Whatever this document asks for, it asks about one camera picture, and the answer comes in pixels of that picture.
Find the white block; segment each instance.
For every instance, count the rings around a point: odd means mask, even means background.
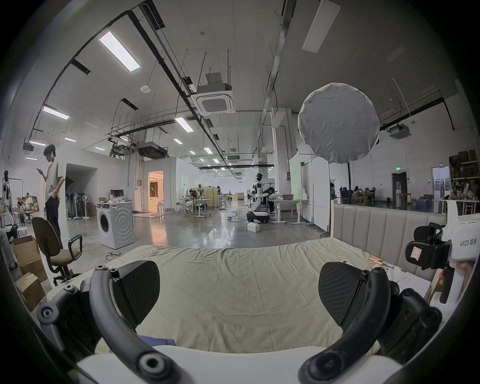
[[[247,230],[252,232],[259,232],[260,231],[260,224],[258,223],[248,223]]]

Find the white round diffuser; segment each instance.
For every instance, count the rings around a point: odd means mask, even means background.
[[[362,91],[348,84],[330,83],[303,102],[299,131],[317,156],[344,164],[372,150],[380,123],[372,102]]]

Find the black pants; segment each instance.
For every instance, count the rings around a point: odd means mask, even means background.
[[[60,227],[59,227],[59,205],[60,200],[55,197],[49,197],[45,203],[45,210],[47,211],[47,220],[52,225],[53,230],[57,234],[60,241],[60,248],[63,248],[60,237]]]

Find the pipe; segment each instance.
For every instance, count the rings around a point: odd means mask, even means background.
[[[285,7],[285,16],[283,17],[282,27],[280,29],[280,36],[278,37],[278,43],[276,45],[273,67],[272,67],[272,70],[270,71],[270,76],[268,78],[264,108],[262,110],[262,115],[260,117],[260,122],[259,122],[259,127],[257,129],[257,132],[260,129],[260,125],[262,125],[262,122],[267,116],[267,109],[270,104],[270,97],[272,96],[273,86],[275,83],[276,75],[278,73],[278,67],[280,65],[280,57],[283,52],[283,47],[285,45],[285,40],[287,38],[288,28],[290,27],[290,21],[292,19],[293,10],[295,9],[296,3],[297,3],[297,0],[288,0],[287,5]]]

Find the white device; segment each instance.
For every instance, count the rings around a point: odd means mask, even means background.
[[[131,202],[98,203],[96,209],[100,243],[118,249],[135,242]]]
[[[458,303],[465,276],[465,271],[458,268],[457,263],[477,260],[480,253],[480,214],[459,216],[456,201],[448,200],[447,224],[443,228],[442,241],[452,244],[448,263],[455,272],[446,303],[440,302],[441,292],[435,292],[430,305],[438,308],[446,321]]]

